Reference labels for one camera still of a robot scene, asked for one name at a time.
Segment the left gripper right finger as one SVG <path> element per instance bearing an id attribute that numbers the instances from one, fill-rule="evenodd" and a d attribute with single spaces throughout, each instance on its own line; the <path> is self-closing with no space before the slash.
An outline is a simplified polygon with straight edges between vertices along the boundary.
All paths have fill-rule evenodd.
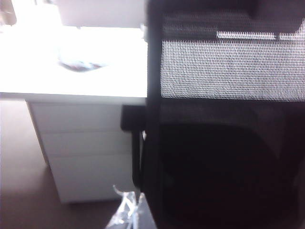
<path id="1" fill-rule="evenodd" d="M 133 229 L 156 229 L 156 224 L 144 193 L 140 193 L 132 216 Z"/>

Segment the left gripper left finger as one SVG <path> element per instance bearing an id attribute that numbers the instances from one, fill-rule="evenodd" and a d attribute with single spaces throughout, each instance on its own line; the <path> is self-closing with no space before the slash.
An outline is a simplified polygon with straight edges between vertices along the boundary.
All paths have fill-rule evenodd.
<path id="1" fill-rule="evenodd" d="M 121 202 L 106 225 L 107 229 L 138 229 L 138 203 L 135 191 L 121 191 L 113 185 L 114 192 Z"/>

